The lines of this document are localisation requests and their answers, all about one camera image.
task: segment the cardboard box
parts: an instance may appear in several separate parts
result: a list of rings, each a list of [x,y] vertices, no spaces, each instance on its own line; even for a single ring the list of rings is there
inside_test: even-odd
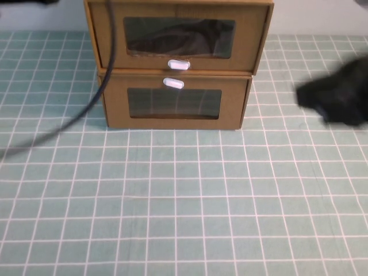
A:
[[[190,62],[189,71],[252,75],[258,69],[274,6],[272,0],[113,2],[118,35],[116,68],[165,71],[169,70],[169,60],[182,59]],[[110,55],[105,1],[85,0],[85,8],[101,72]],[[181,44],[180,37],[192,43]]]
[[[104,74],[99,74],[101,82]],[[164,78],[184,83],[165,86]],[[251,76],[129,74],[117,71],[103,94],[111,128],[239,129]]]

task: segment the white drawer pull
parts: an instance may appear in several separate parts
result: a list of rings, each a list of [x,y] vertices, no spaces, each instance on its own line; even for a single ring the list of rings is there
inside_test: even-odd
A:
[[[177,79],[164,78],[163,83],[164,85],[168,87],[172,87],[176,89],[183,89],[184,87],[184,82],[182,82],[181,80],[177,80]]]
[[[173,70],[183,70],[186,71],[190,67],[190,62],[184,60],[170,59],[167,65]]]

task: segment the drawer window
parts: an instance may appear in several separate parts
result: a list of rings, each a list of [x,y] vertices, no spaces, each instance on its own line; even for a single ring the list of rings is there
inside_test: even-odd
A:
[[[125,17],[127,53],[131,56],[231,57],[234,20]]]
[[[216,120],[221,90],[129,88],[132,118],[189,118]]]

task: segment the brown cardboard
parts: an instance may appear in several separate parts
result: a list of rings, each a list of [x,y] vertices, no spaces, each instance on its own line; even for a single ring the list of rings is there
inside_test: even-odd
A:
[[[104,75],[106,73],[105,68],[98,70],[98,75]],[[114,69],[114,74],[117,75],[165,75],[171,76],[252,76],[249,72],[242,71],[180,71],[180,70],[160,70],[160,69]]]
[[[101,86],[101,82],[102,82],[102,78],[99,78],[97,76],[97,83],[98,83],[98,86],[99,87]],[[107,125],[109,125],[109,122],[108,122],[108,113],[107,113],[107,110],[106,110],[106,104],[105,104],[105,99],[104,99],[104,94],[103,93],[101,95],[100,101],[102,102],[102,107],[103,107],[103,112],[105,114],[106,123],[107,123]]]
[[[186,89],[220,89],[220,115],[217,120],[186,116],[153,116],[131,118],[128,88],[162,88],[163,79],[172,77],[185,83]],[[188,76],[113,74],[103,94],[106,120],[111,128],[138,129],[239,129],[243,122],[246,101],[251,85],[250,76]]]
[[[113,0],[117,19],[115,68],[167,71],[170,59],[187,59],[195,71],[237,71],[256,74],[273,12],[271,0]],[[104,0],[85,0],[87,21],[99,72],[110,55],[109,20]],[[235,20],[235,36],[229,59],[180,56],[130,56],[127,54],[125,17],[176,17]]]

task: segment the black cable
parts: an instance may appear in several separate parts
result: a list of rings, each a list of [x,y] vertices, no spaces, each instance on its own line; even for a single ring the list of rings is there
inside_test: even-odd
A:
[[[60,133],[66,131],[68,128],[72,127],[75,123],[77,123],[80,119],[84,118],[84,116],[93,108],[93,106],[95,106],[95,104],[97,104],[97,102],[101,98],[102,93],[105,91],[105,88],[110,80],[111,73],[114,68],[114,62],[116,59],[116,24],[115,24],[113,5],[112,5],[112,0],[105,0],[105,1],[106,1],[106,7],[108,9],[109,20],[110,20],[110,31],[111,31],[110,60],[109,60],[108,67],[106,69],[105,77],[103,78],[102,83],[99,89],[97,90],[95,96],[87,104],[87,106],[82,111],[79,112],[78,115],[76,115],[66,124],[62,125],[60,128],[54,129],[50,133],[39,136],[35,138],[34,140],[29,140],[15,147],[9,147],[7,149],[3,149],[2,151],[0,151],[1,160],[5,160],[6,158],[9,158],[11,156],[28,151],[33,147],[38,147],[46,143],[48,140],[53,139]]]

